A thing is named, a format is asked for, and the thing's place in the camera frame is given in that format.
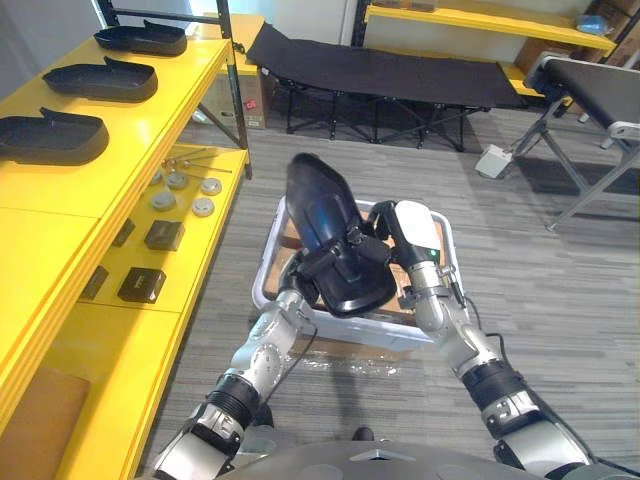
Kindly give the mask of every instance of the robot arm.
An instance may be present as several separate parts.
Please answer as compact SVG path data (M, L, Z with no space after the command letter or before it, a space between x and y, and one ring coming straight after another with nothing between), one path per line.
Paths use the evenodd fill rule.
M156 478L211 480L232 469L245 429L284 373L286 355L301 333L313 330L313 295L312 287L291 278L260 311L215 389L158 456Z
M593 463L582 442L470 322L456 272L439 266L440 241L429 209L410 201L384 202L374 206L370 218L378 238L393 238L393 259L411 279L408 296L416 324L480 409L498 440L496 459L549 478Z

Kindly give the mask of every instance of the black cot fabric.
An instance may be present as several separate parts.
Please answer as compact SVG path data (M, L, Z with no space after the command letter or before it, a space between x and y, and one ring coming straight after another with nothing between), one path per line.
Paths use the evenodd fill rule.
M640 123L640 72L562 59L548 60L544 70L604 128Z
M247 56L278 77L326 90L472 107L523 105L497 63L291 40L268 23Z

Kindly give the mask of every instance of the cardboard box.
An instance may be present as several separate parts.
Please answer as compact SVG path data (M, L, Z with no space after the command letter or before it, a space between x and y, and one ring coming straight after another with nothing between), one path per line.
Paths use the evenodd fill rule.
M629 32L625 39L620 42L613 53L607 58L607 65L622 67L629 60L631 55L640 50L640 23Z
M55 370L36 372L0 437L0 479L56 476L90 386Z
M389 8L409 8L411 0L375 0L374 5Z
M576 47L574 45L567 45L566 43L552 42L550 40L542 40L539 38L528 38L514 63L516 67L522 70L526 75L542 52L547 51L563 55L571 55L575 50Z
M238 75L242 110L248 128L266 128L267 115L274 92L274 81L262 72L257 75ZM226 73L216 76L211 87L202 99L202 104L215 114L227 126L236 125L231 86Z
M604 0L594 2L587 11L590 15L600 15L604 18L609 27L606 37L615 41L638 7L640 0Z
M438 8L438 0L411 0L409 8L420 12L433 12Z

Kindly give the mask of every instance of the gray round puck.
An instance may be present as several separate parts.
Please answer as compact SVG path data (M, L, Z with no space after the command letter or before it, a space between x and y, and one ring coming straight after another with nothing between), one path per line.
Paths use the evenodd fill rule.
M150 186L153 185L157 185L162 181L162 172L160 170L158 170L154 175L153 178L151 178L151 181L149 182Z
M182 172L173 172L167 177L167 187L171 190L182 190L189 183L189 177Z
M193 207L191 210L198 217L208 217L213 213L215 206L213 205L213 201L209 198L196 198L195 202L193 202Z
M200 190L205 195L217 195L222 191L222 182L217 178L205 178L200 185Z
M171 210L176 204L176 197L171 192L156 193L151 199L151 206L159 212Z

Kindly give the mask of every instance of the small black box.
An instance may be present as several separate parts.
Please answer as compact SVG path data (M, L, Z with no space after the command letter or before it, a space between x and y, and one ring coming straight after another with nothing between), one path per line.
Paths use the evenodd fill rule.
M125 302L156 303L166 278L162 270L132 267L118 296Z
M124 242L126 242L127 238L129 238L129 235L131 235L131 232L133 232L135 228L136 228L136 224L127 218L124 221L124 224L122 225L122 227L120 227L120 231L116 235L116 238L114 238L113 242L111 242L111 246L121 247L124 244Z
M182 222L166 222L155 220L144 239L151 250L178 250L184 235Z
M98 265L94 270L93 275L91 275L91 278L85 285L84 290L82 290L80 298L85 300L93 300L94 298L96 298L100 287L108 276L109 272L107 271L107 269L102 265Z

